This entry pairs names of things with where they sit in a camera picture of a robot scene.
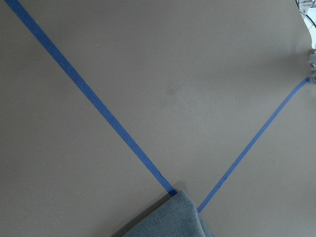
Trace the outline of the pink and grey towel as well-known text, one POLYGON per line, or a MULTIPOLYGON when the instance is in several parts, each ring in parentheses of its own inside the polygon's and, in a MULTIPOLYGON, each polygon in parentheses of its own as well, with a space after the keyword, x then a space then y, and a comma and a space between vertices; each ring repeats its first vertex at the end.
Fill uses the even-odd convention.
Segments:
POLYGON ((195 203, 179 191, 129 230, 126 237, 211 237, 195 203))

